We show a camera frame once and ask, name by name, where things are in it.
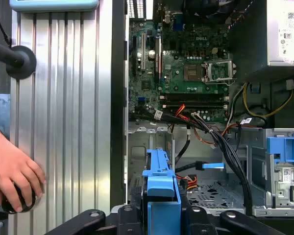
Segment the person bare hand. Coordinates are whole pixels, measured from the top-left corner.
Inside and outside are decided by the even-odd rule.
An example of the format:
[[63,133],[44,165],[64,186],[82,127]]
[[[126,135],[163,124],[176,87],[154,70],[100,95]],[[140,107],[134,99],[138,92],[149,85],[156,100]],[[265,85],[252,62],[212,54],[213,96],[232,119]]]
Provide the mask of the person bare hand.
[[16,187],[21,190],[25,204],[32,205],[32,191],[43,195],[46,177],[40,166],[14,146],[0,132],[0,204],[5,196],[16,212],[23,210]]

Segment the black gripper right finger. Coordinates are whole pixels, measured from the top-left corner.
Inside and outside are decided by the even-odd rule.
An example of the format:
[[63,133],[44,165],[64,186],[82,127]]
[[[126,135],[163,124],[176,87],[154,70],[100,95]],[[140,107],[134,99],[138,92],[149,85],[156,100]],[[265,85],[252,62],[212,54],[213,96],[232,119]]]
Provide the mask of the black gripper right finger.
[[281,235],[282,232],[238,211],[223,211],[212,223],[204,208],[186,209],[187,235]]

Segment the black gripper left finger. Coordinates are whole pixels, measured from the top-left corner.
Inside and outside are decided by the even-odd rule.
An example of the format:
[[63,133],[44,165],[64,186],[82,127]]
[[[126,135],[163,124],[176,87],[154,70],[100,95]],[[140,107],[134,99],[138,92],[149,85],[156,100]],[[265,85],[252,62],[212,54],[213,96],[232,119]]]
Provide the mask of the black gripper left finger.
[[48,235],[140,235],[139,210],[123,205],[118,211],[106,215],[92,209],[82,212],[62,225],[47,232]]

